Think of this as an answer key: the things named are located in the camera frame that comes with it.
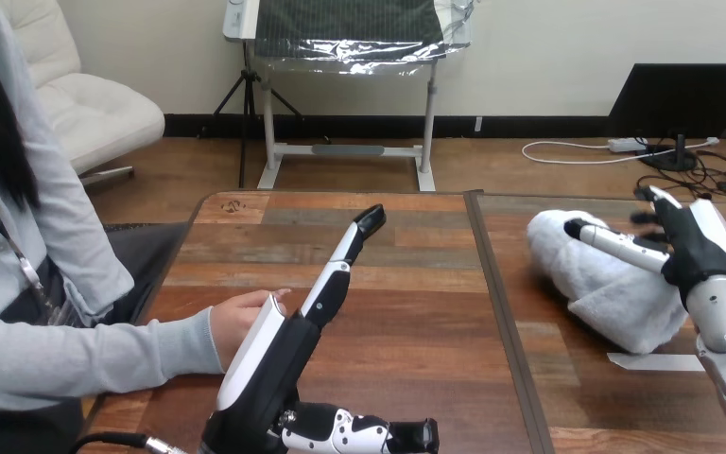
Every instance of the white towel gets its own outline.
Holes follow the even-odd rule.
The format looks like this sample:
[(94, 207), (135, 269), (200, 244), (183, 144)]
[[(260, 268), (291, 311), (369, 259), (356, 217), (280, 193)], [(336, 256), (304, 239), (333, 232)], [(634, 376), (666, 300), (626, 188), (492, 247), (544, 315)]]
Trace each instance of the white towel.
[(539, 213), (527, 226), (533, 262), (569, 298), (569, 310), (634, 354), (667, 343), (686, 320), (677, 289), (645, 271), (577, 241), (563, 231), (572, 218), (606, 226), (582, 211)]

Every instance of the wood grain surface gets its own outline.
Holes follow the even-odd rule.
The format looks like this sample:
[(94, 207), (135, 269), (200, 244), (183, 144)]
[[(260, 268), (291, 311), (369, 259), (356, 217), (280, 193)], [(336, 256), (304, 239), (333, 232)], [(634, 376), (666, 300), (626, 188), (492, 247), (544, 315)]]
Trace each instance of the wood grain surface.
[[(644, 205), (538, 197), (479, 201), (556, 451), (726, 452), (726, 418), (705, 374), (615, 366), (606, 354), (618, 347), (571, 316), (565, 298), (531, 265), (526, 230), (540, 211), (583, 210), (632, 231), (628, 214)], [(726, 218), (726, 204), (718, 208)], [(693, 354), (694, 340), (687, 323), (658, 352)]]
[[(439, 422), (442, 452), (526, 453), (527, 430), (461, 195), (223, 193), (207, 199), (148, 314), (176, 320), (258, 288), (295, 310), (354, 215), (388, 222), (299, 382), (301, 398)], [(154, 434), (195, 452), (220, 376), (107, 397), (90, 431)], [(86, 452), (127, 452), (94, 445)]]

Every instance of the robotic arm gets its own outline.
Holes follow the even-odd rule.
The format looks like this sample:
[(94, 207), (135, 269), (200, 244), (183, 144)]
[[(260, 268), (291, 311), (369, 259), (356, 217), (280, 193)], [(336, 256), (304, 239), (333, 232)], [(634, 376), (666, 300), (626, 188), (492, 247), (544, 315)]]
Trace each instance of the robotic arm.
[(564, 230), (604, 253), (639, 268), (661, 273), (676, 286), (683, 305), (698, 328), (700, 363), (717, 387), (726, 413), (726, 222), (709, 201), (683, 208), (665, 191), (649, 186), (636, 195), (650, 201), (654, 215), (646, 215), (664, 228), (669, 248), (641, 237), (624, 235), (572, 219)]
[(388, 423), (353, 416), (332, 405), (300, 402), (296, 391), (321, 330), (346, 298), (363, 242), (385, 221), (382, 205), (354, 219), (290, 318), (268, 297), (224, 376), (200, 454), (284, 454), (290, 448), (319, 454), (438, 453), (435, 420)]

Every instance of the black glove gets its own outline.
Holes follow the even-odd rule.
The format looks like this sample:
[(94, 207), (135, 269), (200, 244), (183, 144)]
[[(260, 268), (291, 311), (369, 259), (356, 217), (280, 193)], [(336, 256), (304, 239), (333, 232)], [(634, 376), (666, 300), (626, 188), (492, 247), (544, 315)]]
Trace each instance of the black glove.
[(726, 253), (717, 243), (708, 239), (688, 208), (679, 208), (666, 198), (659, 197), (649, 187), (636, 189), (635, 195), (651, 201), (655, 213), (639, 212), (631, 215), (635, 224), (657, 224), (664, 233), (645, 236), (671, 246), (669, 260), (661, 269), (666, 281), (681, 292), (681, 301), (695, 285), (714, 275), (726, 275)]

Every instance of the white armchair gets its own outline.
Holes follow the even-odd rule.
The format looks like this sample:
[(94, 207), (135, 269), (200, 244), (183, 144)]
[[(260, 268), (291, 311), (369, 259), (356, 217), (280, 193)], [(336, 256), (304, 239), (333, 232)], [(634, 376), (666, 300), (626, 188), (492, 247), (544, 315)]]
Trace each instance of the white armchair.
[[(0, 0), (0, 6), (18, 36), (40, 101), (77, 174), (163, 136), (163, 112), (151, 100), (120, 83), (81, 73), (74, 38), (56, 0)], [(95, 183), (132, 173), (132, 167), (122, 167), (82, 181)]]

